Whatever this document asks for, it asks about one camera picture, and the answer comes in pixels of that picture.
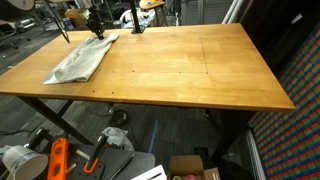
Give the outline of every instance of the orange handle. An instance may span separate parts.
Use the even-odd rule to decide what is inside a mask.
[[[68,163],[68,139],[59,138],[52,144],[48,180],[66,180]]]
[[[86,165],[84,166],[83,171],[84,171],[85,173],[87,173],[87,174],[93,173],[94,169],[97,167],[98,162],[99,162],[99,159],[97,158],[97,159],[94,161],[93,165],[91,166],[91,169],[87,169],[87,168],[88,168],[88,163],[89,163],[89,161],[88,161],[88,162],[86,163]]]

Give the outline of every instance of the white fabric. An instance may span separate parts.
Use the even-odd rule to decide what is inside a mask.
[[[51,71],[43,84],[88,81],[117,38],[118,34],[111,33],[103,40],[97,37],[86,39]]]
[[[102,131],[102,134],[108,137],[109,144],[115,144],[120,147],[124,147],[127,151],[134,151],[134,147],[131,141],[128,139],[128,131],[124,131],[115,127],[107,127]]]
[[[137,11],[139,25],[140,26],[144,26],[144,27],[148,27],[150,25],[151,21],[154,19],[154,16],[155,16],[156,13],[155,13],[154,9],[151,9],[145,14],[147,14],[147,18],[144,18],[145,15],[140,10]],[[120,21],[123,21],[124,18],[128,22],[126,24],[124,24],[123,29],[131,29],[131,28],[133,28],[134,25],[133,25],[133,19],[132,19],[131,10],[125,11],[121,15]]]

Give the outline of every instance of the paper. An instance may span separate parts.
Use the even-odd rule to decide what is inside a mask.
[[[166,173],[163,170],[162,165],[159,165],[135,178],[133,178],[132,180],[167,180],[167,176]]]

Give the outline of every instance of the metal stand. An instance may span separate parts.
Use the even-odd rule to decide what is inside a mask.
[[[60,29],[61,34],[63,35],[64,39],[70,44],[69,35],[65,30],[64,24],[61,22],[61,19],[57,16],[57,14],[53,11],[53,9],[50,6],[50,2],[48,0],[42,0],[43,4],[49,11],[49,14],[51,14],[51,18],[54,20],[58,28]]]
[[[220,161],[221,156],[228,151],[238,135],[248,127],[248,122],[254,114],[253,111],[221,110],[222,138],[217,149],[210,157],[212,161]]]
[[[134,0],[130,0],[130,7],[131,7],[131,13],[133,16],[133,22],[134,22],[134,29],[132,29],[131,33],[132,34],[138,34],[138,33],[143,33],[144,27],[140,27],[139,21],[138,21],[138,16],[137,16],[137,11],[136,11],[136,5],[134,4]]]
[[[78,132],[75,128],[73,128],[70,124],[68,124],[61,116],[66,111],[66,105],[61,109],[60,113],[55,113],[52,111],[47,105],[41,102],[38,98],[34,97],[22,97],[18,96],[23,102],[31,106],[33,109],[38,111],[44,117],[46,117],[49,121],[53,122],[55,125],[59,126],[62,130],[69,133],[77,140],[86,145],[93,145],[91,141],[89,141],[86,137],[84,137],[80,132]]]

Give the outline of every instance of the orange tool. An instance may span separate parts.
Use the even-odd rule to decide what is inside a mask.
[[[90,159],[88,160],[88,162],[83,168],[83,171],[85,173],[91,174],[94,172],[99,162],[99,153],[101,150],[104,150],[103,147],[105,146],[106,143],[107,143],[107,137],[103,134],[99,136],[98,141],[95,145],[94,151],[92,152]]]
[[[52,144],[48,180],[66,180],[68,163],[68,139],[59,138]]]

